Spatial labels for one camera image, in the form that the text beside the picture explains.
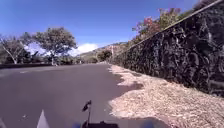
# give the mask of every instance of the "vegetation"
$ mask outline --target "vegetation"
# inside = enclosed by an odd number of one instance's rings
[[[108,59],[111,56],[112,56],[111,51],[110,50],[105,50],[105,51],[102,51],[101,53],[99,53],[97,55],[97,58],[101,62],[101,61],[105,61],[106,59]]]
[[[199,2],[194,6],[193,10],[194,11],[200,10],[215,1],[217,0],[199,0]]]
[[[28,52],[29,44],[37,43],[50,53],[48,56],[38,51]],[[46,32],[37,32],[33,35],[25,32],[19,37],[0,35],[0,64],[17,63],[52,63],[73,64],[74,58],[67,55],[71,48],[76,48],[73,35],[61,28],[48,28]]]
[[[58,54],[67,53],[71,48],[76,48],[75,38],[70,32],[61,28],[48,28],[46,32],[37,32],[34,40],[47,52],[50,52],[52,64]]]
[[[8,55],[6,58],[17,64],[19,57],[25,52],[25,46],[31,43],[31,36],[29,33],[25,32],[19,38],[15,36],[0,36],[0,47]]]

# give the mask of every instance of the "green tree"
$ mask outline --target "green tree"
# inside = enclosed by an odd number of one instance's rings
[[[178,16],[178,19],[182,20],[182,19],[186,18],[187,16],[191,15],[192,13],[193,13],[193,10],[188,10],[186,12],[183,12]]]
[[[33,37],[43,49],[50,52],[52,65],[56,55],[64,54],[72,48],[77,48],[75,38],[63,27],[48,28],[46,32],[37,32]]]
[[[107,58],[112,56],[112,52],[110,50],[104,50],[97,55],[99,61],[105,61]]]
[[[97,63],[98,60],[95,57],[90,57],[86,60],[87,63]]]
[[[19,38],[15,36],[0,36],[0,47],[8,54],[14,64],[18,63],[18,58],[23,54],[25,47],[32,42],[31,35],[25,32]]]
[[[160,9],[160,17],[158,19],[158,24],[161,30],[164,30],[168,26],[176,23],[179,20],[179,14],[179,8],[170,8],[169,10]]]

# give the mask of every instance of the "tree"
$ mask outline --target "tree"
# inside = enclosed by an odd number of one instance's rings
[[[159,9],[160,18],[158,20],[159,27],[164,30],[168,26],[176,23],[179,19],[180,8],[170,8],[169,10]]]
[[[193,13],[193,10],[188,10],[188,11],[186,11],[186,12],[183,12],[183,13],[181,13],[181,14],[178,16],[178,19],[179,19],[179,20],[182,20],[182,19],[186,18],[187,16],[189,16],[189,15],[192,14],[192,13]]]
[[[132,28],[132,30],[138,31],[140,36],[150,37],[179,20],[179,8],[170,8],[169,10],[159,9],[159,11],[159,19],[153,20],[151,17],[147,17],[143,22],[139,22],[136,27]]]
[[[13,60],[14,64],[17,64],[19,56],[25,50],[25,46],[28,46],[31,42],[31,36],[27,32],[25,32],[19,38],[15,36],[0,36],[0,47],[2,47],[2,49],[8,54],[11,60]]]
[[[86,62],[87,63],[97,63],[98,60],[95,57],[90,57],[90,58],[87,58]]]
[[[64,54],[72,48],[77,48],[75,38],[63,27],[48,28],[46,32],[37,32],[33,38],[43,49],[50,52],[52,65],[56,55]]]
[[[217,0],[199,0],[199,2],[197,4],[195,4],[195,6],[193,7],[193,10],[194,11],[200,10],[215,1],[217,1]]]
[[[105,61],[107,58],[112,56],[112,52],[110,50],[104,50],[97,55],[99,61]]]

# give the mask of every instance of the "cloud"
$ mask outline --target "cloud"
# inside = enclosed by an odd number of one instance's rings
[[[78,46],[77,49],[70,50],[68,53],[71,56],[76,56],[76,55],[81,54],[81,53],[93,51],[93,50],[95,50],[97,48],[98,48],[97,44],[85,43],[85,44],[82,44],[82,45]]]
[[[25,46],[25,50],[29,51],[31,54],[34,54],[36,51],[38,51],[40,54],[43,54],[46,52],[46,50],[42,49],[36,43],[31,43],[28,46]]]

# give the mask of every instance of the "bush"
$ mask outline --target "bush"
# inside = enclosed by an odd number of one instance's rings
[[[101,61],[105,61],[107,58],[110,58],[111,56],[112,56],[112,53],[110,50],[104,50],[97,55],[97,58],[101,62]]]

